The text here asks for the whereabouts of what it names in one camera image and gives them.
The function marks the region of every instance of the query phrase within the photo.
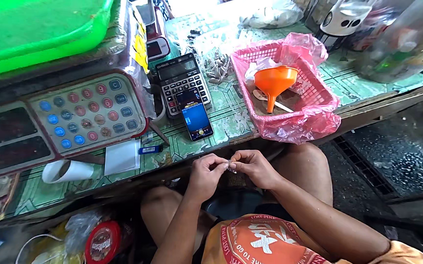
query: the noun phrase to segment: green tiled table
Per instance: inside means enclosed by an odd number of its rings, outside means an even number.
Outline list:
[[[191,29],[199,29],[202,36],[195,40],[197,50],[204,51],[204,45],[214,39],[226,45],[245,44],[261,39],[281,39],[290,32],[309,33],[302,24],[274,29],[240,29],[237,25],[238,14],[233,6],[241,0],[217,6],[217,10],[208,13],[189,15],[176,18],[166,23],[166,29],[171,39],[184,43]],[[351,66],[352,54],[342,54],[336,51],[329,59],[319,66],[324,81],[340,97],[341,107],[356,104],[384,93],[404,93],[423,86],[423,74],[413,76],[394,84],[380,84],[359,77]],[[181,119],[170,120],[161,128],[171,142],[162,153],[142,155],[140,168],[134,171],[114,175],[103,175],[103,167],[96,165],[95,176],[90,180],[73,181],[58,184],[46,184],[41,180],[42,167],[34,168],[21,174],[21,179],[15,197],[11,202],[5,219],[13,217],[25,218],[32,213],[50,210],[57,211],[63,204],[87,195],[88,191],[108,186],[114,182],[133,178],[160,167],[167,167],[184,159],[192,158],[211,152],[219,147],[227,146],[232,142],[248,140],[258,136],[257,131],[249,118],[249,113],[242,100],[234,76],[226,79],[219,85],[208,83],[213,108],[208,111],[211,124],[215,131],[212,137],[192,142],[186,132]],[[143,145],[153,146],[161,144],[162,140],[155,135],[154,141]],[[104,155],[105,150],[98,150],[95,154]]]

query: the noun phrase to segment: white cup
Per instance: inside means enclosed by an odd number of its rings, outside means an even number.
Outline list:
[[[70,163],[65,173],[60,171],[66,163]],[[45,183],[58,183],[70,180],[82,180],[91,178],[94,167],[89,163],[59,160],[45,165],[42,172],[42,180]]]

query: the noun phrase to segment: person's left hand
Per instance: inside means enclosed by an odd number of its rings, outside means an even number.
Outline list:
[[[211,171],[210,166],[213,164],[217,166]],[[194,160],[185,196],[200,202],[200,204],[208,200],[215,193],[219,178],[226,171],[228,165],[227,159],[220,158],[213,153]]]

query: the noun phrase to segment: shorts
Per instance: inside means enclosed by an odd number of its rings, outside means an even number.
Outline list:
[[[288,222],[296,223],[296,221],[291,217],[291,215],[283,208],[283,206],[279,203],[263,203],[257,205],[254,210],[254,214],[260,215],[269,215],[273,217],[277,217],[279,219],[283,219]],[[218,219],[213,223],[212,227],[217,225],[218,223],[224,221],[224,219],[218,216]],[[192,264],[201,264],[203,252],[205,251],[205,243],[203,243],[192,256]]]

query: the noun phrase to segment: wooden spoon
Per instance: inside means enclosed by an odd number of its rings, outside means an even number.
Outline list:
[[[254,94],[255,98],[257,98],[259,100],[262,100],[262,101],[267,101],[268,100],[267,99],[267,96],[265,95],[265,93],[263,93],[262,91],[260,91],[258,89],[255,89],[252,93]],[[279,108],[281,108],[283,110],[285,110],[288,113],[294,112],[293,110],[291,110],[290,108],[288,108],[288,107],[280,104],[279,102],[275,102],[275,106],[276,107],[279,107]]]

